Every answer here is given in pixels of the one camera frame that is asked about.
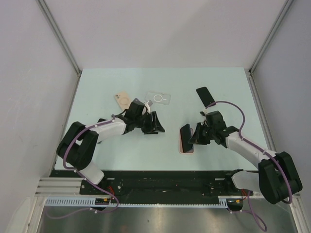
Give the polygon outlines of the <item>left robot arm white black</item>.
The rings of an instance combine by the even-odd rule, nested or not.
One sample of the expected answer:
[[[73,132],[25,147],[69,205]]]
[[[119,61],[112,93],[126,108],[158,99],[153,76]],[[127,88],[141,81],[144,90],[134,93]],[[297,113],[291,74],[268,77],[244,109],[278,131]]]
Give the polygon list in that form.
[[[79,121],[71,124],[57,147],[56,154],[63,159],[63,167],[78,173],[91,182],[90,188],[97,194],[107,190],[104,172],[92,161],[97,144],[116,135],[124,135],[135,128],[144,134],[164,133],[156,111],[148,103],[134,99],[120,114],[110,120],[100,120],[86,126]]]

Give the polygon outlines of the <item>pink phone case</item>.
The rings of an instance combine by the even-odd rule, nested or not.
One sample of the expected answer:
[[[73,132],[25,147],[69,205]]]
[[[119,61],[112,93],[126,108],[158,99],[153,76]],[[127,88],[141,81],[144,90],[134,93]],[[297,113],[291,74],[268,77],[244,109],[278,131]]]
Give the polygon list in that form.
[[[182,152],[182,149],[181,149],[181,137],[180,137],[180,129],[179,129],[179,153],[180,154],[193,154],[194,153],[194,150],[193,150],[193,152],[191,152],[191,153],[183,153]]]

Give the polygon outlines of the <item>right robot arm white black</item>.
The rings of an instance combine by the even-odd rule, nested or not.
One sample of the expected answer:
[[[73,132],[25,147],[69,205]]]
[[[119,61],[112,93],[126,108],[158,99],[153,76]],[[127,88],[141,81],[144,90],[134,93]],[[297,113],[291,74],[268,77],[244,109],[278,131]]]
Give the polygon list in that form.
[[[237,169],[224,182],[230,195],[241,189],[260,192],[271,204],[289,200],[303,188],[294,161],[290,154],[277,153],[261,148],[258,144],[240,135],[239,129],[227,126],[222,114],[214,111],[205,115],[205,121],[197,123],[188,143],[207,145],[211,141],[241,155],[258,170],[256,173]]]

